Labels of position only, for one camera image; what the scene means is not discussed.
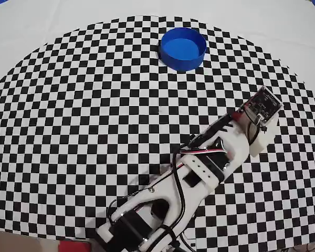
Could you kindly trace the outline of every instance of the white background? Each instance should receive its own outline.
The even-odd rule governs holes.
[[[281,59],[315,96],[315,6],[305,0],[9,0],[0,4],[0,79],[45,42],[132,15],[198,19]]]

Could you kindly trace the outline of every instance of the black cable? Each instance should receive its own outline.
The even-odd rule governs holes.
[[[250,128],[251,128],[251,124],[252,124],[252,122],[249,122],[248,125],[247,125],[247,128],[246,128],[246,138],[247,138],[248,142],[250,142]]]
[[[110,208],[111,208],[111,206],[113,205],[114,202],[119,201],[119,200],[122,200],[122,199],[124,199],[124,198],[128,198],[128,197],[131,197],[131,196],[135,196],[137,193],[139,193],[139,192],[141,192],[141,191],[143,191],[143,190],[146,190],[146,189],[148,189],[148,188],[150,188],[150,187],[147,187],[147,188],[144,188],[144,189],[140,189],[140,190],[138,190],[138,191],[136,191],[136,192],[134,192],[134,193],[131,193],[131,194],[129,194],[129,195],[126,195],[126,196],[123,196],[123,197],[120,197],[120,198],[116,198],[115,200],[113,200],[113,201],[110,203],[110,205],[109,205],[109,207],[107,208],[107,210],[106,210],[106,217],[107,217],[107,219],[109,219],[110,223],[111,223],[111,224],[114,223],[114,221],[113,221],[112,218],[111,218],[111,214],[110,214]]]
[[[177,173],[177,167],[176,167],[176,156],[179,153],[180,149],[186,147],[187,144],[182,144],[174,153],[173,153],[173,158],[172,158],[172,171],[173,171],[173,175],[175,178],[175,182],[176,182],[176,186],[177,186],[177,190],[179,192],[180,195],[180,201],[181,201],[181,211],[178,215],[178,217],[176,218],[176,220],[170,225],[170,228],[173,229],[182,219],[184,212],[185,212],[185,198],[184,198],[184,193],[182,190],[182,186],[181,186],[181,182],[180,182],[180,178],[178,177],[178,173]],[[168,231],[165,230],[154,242],[152,242],[152,244],[148,247],[148,249],[146,250],[146,252],[151,252],[153,250],[153,248],[166,236],[168,235]]]
[[[157,184],[159,184],[160,182],[162,182],[164,179],[166,179],[167,177],[169,177],[169,176],[172,175],[172,174],[173,174],[173,171],[171,171],[168,175],[166,175],[165,177],[163,177],[163,178],[160,179],[159,181],[156,181],[156,182],[155,182],[153,185],[151,185],[150,187],[146,187],[146,188],[140,189],[140,190],[138,190],[138,191],[135,191],[134,193],[131,193],[131,194],[129,194],[129,195],[126,195],[126,196],[123,196],[123,197],[120,197],[120,198],[116,198],[115,200],[113,200],[113,201],[110,203],[110,205],[109,205],[109,207],[107,208],[107,210],[106,210],[106,217],[107,217],[107,219],[109,219],[109,221],[110,221],[111,224],[114,223],[114,221],[113,221],[112,218],[111,218],[110,208],[111,208],[111,206],[112,206],[116,201],[120,201],[120,200],[122,200],[122,199],[124,199],[124,198],[128,198],[128,197],[131,197],[131,196],[135,196],[137,193],[139,193],[139,192],[141,192],[141,191],[150,189],[150,188],[156,186]]]
[[[183,233],[180,234],[180,239],[181,239],[181,241],[183,242],[184,246],[186,246],[191,252],[196,252],[196,250],[193,249],[193,248],[186,242],[186,240],[185,240],[184,237],[183,237]]]
[[[257,137],[258,137],[258,135],[259,135],[259,131],[260,131],[260,127],[257,126],[257,131],[256,131],[256,133],[254,134],[253,138],[249,141],[249,144],[250,144],[250,145],[253,144],[254,141],[257,139]]]

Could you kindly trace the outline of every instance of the blue bowl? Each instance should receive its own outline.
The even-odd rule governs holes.
[[[161,60],[177,71],[197,68],[203,61],[205,51],[205,39],[193,29],[174,28],[161,39]]]

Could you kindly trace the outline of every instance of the checkerboard pattern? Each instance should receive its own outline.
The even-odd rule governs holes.
[[[198,30],[204,62],[159,60],[173,27]],[[0,81],[0,230],[90,237],[116,197],[147,185],[170,153],[266,85],[281,134],[197,210],[198,252],[269,251],[315,241],[315,98],[280,60],[193,19],[115,19],[64,34]]]

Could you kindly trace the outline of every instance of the red object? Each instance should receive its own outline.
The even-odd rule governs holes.
[[[91,252],[91,244],[87,241],[62,240],[58,252]]]
[[[233,112],[231,117],[234,121],[238,122],[241,116],[242,116],[242,113],[235,111],[235,112]]]

